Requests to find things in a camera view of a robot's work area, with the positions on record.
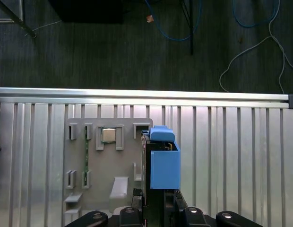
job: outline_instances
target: cable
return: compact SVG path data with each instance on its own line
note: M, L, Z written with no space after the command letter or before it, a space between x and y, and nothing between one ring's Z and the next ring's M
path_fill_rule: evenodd
M251 51L252 49L256 48L257 46L259 46L260 44L262 44L264 41L266 41L266 40L269 39L269 38L271 38L271 37L270 37L270 36L266 37L266 38L263 39L260 43L258 43L258 44L256 44L256 45L252 46L251 48L246 49L245 51L239 53L237 56L235 56L235 57L231 60L231 62L230 62L230 64L228 65L227 69L221 74L221 76L220 76L220 78L219 78L219 84L220 84L220 87L221 87L224 91L229 92L228 90L226 90L226 89L223 87L223 85L222 85L222 83L221 83L221 79L222 79L223 75L224 75L225 73L228 72L228 70L230 69L230 66L231 66L231 64L233 63L233 61L236 60L236 59L237 59L238 57L240 57L241 55L245 54L246 52Z
M36 30L38 30L38 29L41 29L41 28L43 28L43 27L47 27L47 26L50 26L50 25L55 25L55 24L57 24L57 23L59 23L59 22L61 22L61 20L59 20L59 21L56 21L56 22L53 22L53 23L50 23L50 24L47 24L47 25L44 25L44 26L41 26L41 27L38 27L38 28L36 28L36 29L33 29L32 31L36 31Z
M237 21L237 23L242 26L242 27L245 27L245 28L251 28L251 27L256 27L256 26L259 26L259 25L262 25L262 24L266 24L266 23L269 23L276 15L276 9L275 9L275 4L274 4L274 0L273 0L273 7L274 7L274 11L273 11L273 15L269 18L269 19L266 19L266 20L262 20L258 23L255 23L253 25L247 25L247 24L244 24L242 23L238 18L237 18L237 15L236 15L236 12L235 12L235 0L233 0L233 16L235 18L235 20Z
M160 27L159 25L159 22L154 14L154 11L153 11L153 8L152 6L149 4L148 0L145 0L146 2L146 5L148 6L148 8L150 9L150 12L151 12L151 15L153 16L153 19L155 21L155 24L158 28L158 30L160 31L160 33L167 39L169 40L173 40L173 41L178 41L178 42L181 42L181 41L185 41L185 40L188 40L190 38L190 35L183 38L183 39L175 39L175 38L172 38L172 37L169 37ZM199 13L198 13L198 17L197 17L197 21L196 21L196 25L194 27L194 30L193 32L195 32L197 30L197 27L198 27L198 24L199 24L199 21L200 21L200 15L201 15L201 12L202 12L202 0L199 0Z
M180 0L180 5L181 5L181 9L182 9L182 12L184 14L184 17L186 19L186 22L188 23L189 27L190 27L190 22L189 22L189 12L188 12L188 9L185 5L185 2L183 0Z
M281 2L281 1L278 0L278 8L277 8L276 14L274 15L274 17L272 18L272 20L271 20L270 23L268 24L268 30L269 30L269 34L270 34L270 36L266 37L265 39L263 39L260 43L256 44L255 46L253 46L253 47L251 47L251 48L249 48L249 49L247 49L247 50L245 50L245 51L239 53L237 56L235 56L235 57L231 60L231 62L230 62L230 64L228 65L227 69L226 69L226 70L221 74L221 76L219 77L219 84L220 84L220 87L221 87L224 91L229 92L228 90L226 90L226 89L223 87L223 85L222 85L222 83L221 83L221 79L222 79L222 76L223 76L223 75L229 70L229 68L230 68L230 66L231 66L231 64L232 64L232 62L233 62L236 58L238 58L239 56L243 55L244 53L246 53L246 52L248 52L248 51L250 51L250 50L256 48L257 46L259 46L260 44L262 44L263 42L265 42L267 39L272 38L272 39L278 44L278 46L279 46L279 48L280 48L280 50L281 50L281 52L282 52L282 54L283 54L283 65L282 65L281 73L280 73L279 78L278 78L278 82L279 82L279 86L280 86L280 88L281 88L281 90L282 90L282 93L285 94L284 89L283 89L282 84L281 84L281 77L282 77L282 75L283 75L283 73L284 73L284 68L285 68L285 59L286 59L286 61L288 62L289 66L290 66L292 69L293 69L293 65L289 62L289 60L288 60L288 58L287 58L287 56L286 56L286 54L285 54L285 51L284 51L283 46L279 43L278 39L277 39L277 38L272 34L272 32L271 32L271 24L273 23L273 21L275 20L275 18L277 17L277 15L278 15L278 13L279 13L279 10L280 10L280 2Z

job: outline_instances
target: aluminum rail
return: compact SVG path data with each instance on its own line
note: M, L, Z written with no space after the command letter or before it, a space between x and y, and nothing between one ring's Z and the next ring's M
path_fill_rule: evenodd
M0 102L288 108L288 95L0 87Z

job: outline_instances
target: white plastic piece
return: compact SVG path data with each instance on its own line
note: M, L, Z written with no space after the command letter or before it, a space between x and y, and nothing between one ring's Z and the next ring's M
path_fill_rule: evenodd
M134 181L141 181L142 177L141 177L141 174L137 173L137 166L135 162L133 163L133 166L134 166Z
M128 194L129 177L115 177L110 199L124 199Z
M65 212L65 214L79 214L81 210L81 207L75 208L75 209L69 209Z
M66 198L65 202L78 202L81 196L82 193L72 193Z

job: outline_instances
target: metal table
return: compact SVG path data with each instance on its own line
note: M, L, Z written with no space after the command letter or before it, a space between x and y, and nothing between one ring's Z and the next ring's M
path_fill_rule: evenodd
M32 29L29 28L24 22L23 0L18 1L19 17L0 0L0 9L10 17L10 19L0 19L0 24L16 23L22 29L24 29L32 38L35 38L36 34L34 33L34 31L32 31Z

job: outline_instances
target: blue plastic part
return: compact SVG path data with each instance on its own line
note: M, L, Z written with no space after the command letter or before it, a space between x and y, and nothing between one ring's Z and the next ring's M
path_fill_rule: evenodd
M151 151L151 189L180 189L180 150Z
M152 141L174 142L175 135L173 130L166 125L155 125L150 129L150 139Z

